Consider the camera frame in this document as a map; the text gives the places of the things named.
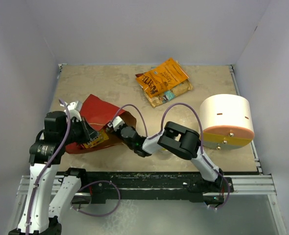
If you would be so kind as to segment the orange snack packet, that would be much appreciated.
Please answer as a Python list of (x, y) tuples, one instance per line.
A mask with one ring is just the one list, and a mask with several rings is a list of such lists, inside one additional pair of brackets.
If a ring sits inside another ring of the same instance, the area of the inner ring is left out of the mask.
[(153, 98), (188, 80), (189, 76), (173, 58), (136, 78), (143, 91)]

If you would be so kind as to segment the yellow candy packet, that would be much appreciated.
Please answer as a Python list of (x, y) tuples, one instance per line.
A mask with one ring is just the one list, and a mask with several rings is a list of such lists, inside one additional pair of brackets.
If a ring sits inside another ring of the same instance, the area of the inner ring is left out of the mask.
[(104, 141), (109, 140), (108, 135), (106, 134), (106, 132), (101, 129), (99, 131), (99, 136), (96, 137), (95, 139), (93, 139), (92, 141), (88, 142), (88, 143), (83, 143), (80, 146), (82, 147), (82, 149), (90, 149), (93, 148), (101, 143), (103, 143)]

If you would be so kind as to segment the yellow kettle chips bag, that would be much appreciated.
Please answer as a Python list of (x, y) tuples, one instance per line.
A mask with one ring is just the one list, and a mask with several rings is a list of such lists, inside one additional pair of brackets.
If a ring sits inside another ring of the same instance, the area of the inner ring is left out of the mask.
[(178, 84), (177, 86), (173, 87), (172, 89), (161, 93), (153, 98), (150, 98), (146, 93), (144, 93), (147, 100), (150, 102), (153, 108), (165, 104), (174, 98), (186, 93), (193, 89), (192, 84), (189, 80), (185, 80), (184, 82)]

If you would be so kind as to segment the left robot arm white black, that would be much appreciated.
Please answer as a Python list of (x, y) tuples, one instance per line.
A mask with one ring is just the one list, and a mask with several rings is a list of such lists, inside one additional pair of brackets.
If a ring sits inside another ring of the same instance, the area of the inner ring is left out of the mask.
[(62, 215), (75, 193), (88, 188), (86, 170), (69, 168), (54, 198), (53, 183), (66, 146), (85, 143), (97, 136), (79, 111), (47, 113), (44, 128), (29, 149), (30, 180), (24, 212), (11, 235), (59, 235)]

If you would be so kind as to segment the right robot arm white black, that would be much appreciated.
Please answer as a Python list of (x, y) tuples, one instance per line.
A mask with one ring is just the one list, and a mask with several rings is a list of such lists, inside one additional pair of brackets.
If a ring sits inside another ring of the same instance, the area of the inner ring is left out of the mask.
[(222, 171), (201, 150), (201, 140), (196, 131), (171, 121), (167, 122), (162, 133), (152, 139), (139, 135), (134, 127), (124, 121), (114, 121), (113, 129), (138, 156), (148, 157), (164, 148), (183, 160), (191, 161), (201, 173), (208, 190), (218, 191), (223, 186)]

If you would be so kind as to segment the red brown paper bag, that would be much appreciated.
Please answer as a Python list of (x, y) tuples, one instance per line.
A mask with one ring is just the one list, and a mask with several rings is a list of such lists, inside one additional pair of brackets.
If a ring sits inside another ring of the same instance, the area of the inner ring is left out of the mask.
[(113, 119), (118, 109), (118, 106), (90, 94), (83, 102), (80, 114), (87, 120), (91, 127), (102, 133), (104, 139), (98, 144), (69, 144), (66, 146), (66, 152), (69, 154), (84, 154), (122, 144), (123, 141), (114, 133), (105, 131), (107, 124)]

